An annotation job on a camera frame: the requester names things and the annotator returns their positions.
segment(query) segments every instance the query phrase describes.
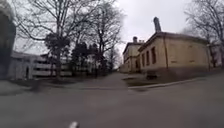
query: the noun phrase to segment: street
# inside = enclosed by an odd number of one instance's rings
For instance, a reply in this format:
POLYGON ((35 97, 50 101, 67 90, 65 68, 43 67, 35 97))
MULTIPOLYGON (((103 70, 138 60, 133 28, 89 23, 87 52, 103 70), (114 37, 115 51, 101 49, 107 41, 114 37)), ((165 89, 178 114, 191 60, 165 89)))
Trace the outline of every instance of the street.
POLYGON ((121 76, 0 96, 0 127, 68 128, 74 121, 81 128, 224 127, 224 74, 144 92, 128 89, 121 76))

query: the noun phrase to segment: pedestrian path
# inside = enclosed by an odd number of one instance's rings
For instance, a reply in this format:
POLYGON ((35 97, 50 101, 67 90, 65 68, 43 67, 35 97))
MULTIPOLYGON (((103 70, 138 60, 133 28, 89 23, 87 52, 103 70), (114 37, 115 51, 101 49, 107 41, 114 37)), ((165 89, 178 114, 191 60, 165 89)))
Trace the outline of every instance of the pedestrian path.
POLYGON ((23 93, 24 91, 24 87, 10 83, 8 81, 0 81, 0 96, 16 95, 23 93))

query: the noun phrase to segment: sky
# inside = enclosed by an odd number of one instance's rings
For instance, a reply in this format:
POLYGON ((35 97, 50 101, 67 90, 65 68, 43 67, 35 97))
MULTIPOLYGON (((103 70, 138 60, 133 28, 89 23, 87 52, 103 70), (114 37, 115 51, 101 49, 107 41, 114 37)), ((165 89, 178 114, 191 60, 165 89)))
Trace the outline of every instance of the sky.
MULTIPOLYGON (((124 13, 122 41, 132 42, 133 36, 147 41, 155 32, 153 18, 160 20, 162 31, 180 32, 187 26, 184 10, 190 0, 118 0, 124 13)), ((125 44, 118 46, 120 53, 125 44)))

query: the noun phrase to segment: bare tree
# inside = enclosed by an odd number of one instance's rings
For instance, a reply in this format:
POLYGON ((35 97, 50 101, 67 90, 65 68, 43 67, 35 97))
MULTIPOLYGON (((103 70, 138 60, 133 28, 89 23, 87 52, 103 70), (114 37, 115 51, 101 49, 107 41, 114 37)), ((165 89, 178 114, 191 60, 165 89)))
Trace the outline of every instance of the bare tree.
POLYGON ((107 52, 108 69, 110 72, 112 72, 114 68, 120 66, 120 59, 119 49, 113 46, 107 52))
POLYGON ((92 40, 98 44, 101 69, 105 71, 104 54, 120 42, 122 14, 113 6, 115 1, 102 2, 92 15, 92 40))
MULTIPOLYGON (((45 41, 54 34, 57 43, 71 39, 73 32, 86 22, 98 0, 13 0, 15 22, 20 38, 45 41)), ((61 48, 56 49, 56 76, 60 77, 61 48)))
POLYGON ((210 42, 224 43, 224 4, 222 0, 192 0, 185 11, 193 31, 210 42))

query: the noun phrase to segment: beige building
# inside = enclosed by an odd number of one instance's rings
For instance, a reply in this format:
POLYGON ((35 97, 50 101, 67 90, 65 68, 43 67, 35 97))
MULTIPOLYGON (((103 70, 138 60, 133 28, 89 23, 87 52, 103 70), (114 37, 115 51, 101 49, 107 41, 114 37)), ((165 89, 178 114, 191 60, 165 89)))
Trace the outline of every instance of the beige building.
POLYGON ((206 71, 210 67, 207 44, 196 37, 156 32, 139 48, 140 69, 178 76, 206 71))
POLYGON ((144 41, 138 41, 137 37, 134 37, 133 42, 127 44, 123 52, 124 64, 120 67, 121 72, 135 73, 140 71, 138 50, 143 45, 143 42, 144 41))

